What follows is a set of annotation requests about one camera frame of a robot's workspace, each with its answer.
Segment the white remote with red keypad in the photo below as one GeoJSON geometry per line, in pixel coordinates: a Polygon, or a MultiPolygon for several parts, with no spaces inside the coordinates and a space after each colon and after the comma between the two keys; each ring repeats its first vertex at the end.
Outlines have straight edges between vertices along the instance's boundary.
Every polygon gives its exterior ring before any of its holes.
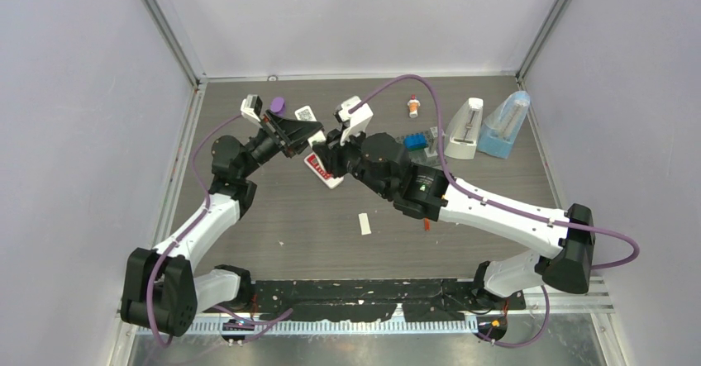
{"type": "Polygon", "coordinates": [[[315,153],[310,153],[304,158],[303,162],[329,189],[337,188],[344,181],[344,178],[335,178],[332,174],[328,173],[319,162],[315,153]]]}

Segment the slim white battery cover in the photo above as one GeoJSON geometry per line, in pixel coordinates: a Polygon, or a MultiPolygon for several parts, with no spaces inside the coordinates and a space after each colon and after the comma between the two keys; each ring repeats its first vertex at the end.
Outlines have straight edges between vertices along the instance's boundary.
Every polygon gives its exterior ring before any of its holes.
{"type": "Polygon", "coordinates": [[[370,235],[372,233],[371,227],[370,227],[370,220],[368,217],[367,213],[360,213],[358,215],[359,219],[359,224],[360,224],[360,233],[362,235],[370,235]]]}

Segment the slim white remote control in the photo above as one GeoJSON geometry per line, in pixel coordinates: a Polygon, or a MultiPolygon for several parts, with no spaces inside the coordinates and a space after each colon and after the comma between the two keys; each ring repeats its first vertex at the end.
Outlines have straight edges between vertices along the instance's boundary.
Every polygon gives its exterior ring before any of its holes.
{"type": "Polygon", "coordinates": [[[316,118],[312,108],[309,105],[295,110],[294,115],[299,121],[304,122],[303,129],[305,141],[310,147],[313,147],[316,144],[324,144],[326,142],[326,135],[324,133],[323,125],[316,118]]]}

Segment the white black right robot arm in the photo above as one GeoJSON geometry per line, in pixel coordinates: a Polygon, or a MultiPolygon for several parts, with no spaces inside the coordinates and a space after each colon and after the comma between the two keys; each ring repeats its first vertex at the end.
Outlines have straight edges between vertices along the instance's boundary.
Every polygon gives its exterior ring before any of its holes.
{"type": "Polygon", "coordinates": [[[505,297],[547,285],[562,292],[589,290],[595,239],[585,228],[591,211],[534,207],[474,189],[442,170],[415,164],[408,150],[390,135],[338,136],[312,147],[324,169],[335,177],[350,175],[405,216],[478,228],[527,247],[523,254],[479,265],[472,298],[493,308],[505,297]]]}

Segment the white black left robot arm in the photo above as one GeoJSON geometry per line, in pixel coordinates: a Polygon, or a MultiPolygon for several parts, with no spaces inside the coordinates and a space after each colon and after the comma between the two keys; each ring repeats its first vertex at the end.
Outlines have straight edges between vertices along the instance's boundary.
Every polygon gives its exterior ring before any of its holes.
{"type": "Polygon", "coordinates": [[[253,301],[249,271],[219,266],[193,275],[199,262],[226,230],[250,209],[257,186],[249,177],[277,154],[301,154],[323,129],[266,111],[246,143],[222,135],[212,143],[212,182],[199,209],[170,237],[151,249],[137,248],[126,262],[120,317],[145,327],[157,340],[182,336],[195,316],[225,303],[233,311],[253,301]]]}

